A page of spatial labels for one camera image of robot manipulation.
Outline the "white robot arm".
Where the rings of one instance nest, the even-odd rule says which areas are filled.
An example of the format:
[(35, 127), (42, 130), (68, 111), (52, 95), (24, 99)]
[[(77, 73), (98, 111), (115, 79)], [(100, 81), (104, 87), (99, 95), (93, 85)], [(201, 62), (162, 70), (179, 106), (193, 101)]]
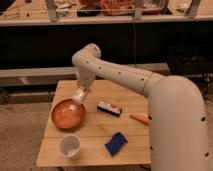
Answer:
[(205, 103), (191, 80), (104, 61), (93, 43), (77, 51), (72, 63), (84, 88), (99, 76), (148, 99), (151, 171), (208, 171)]

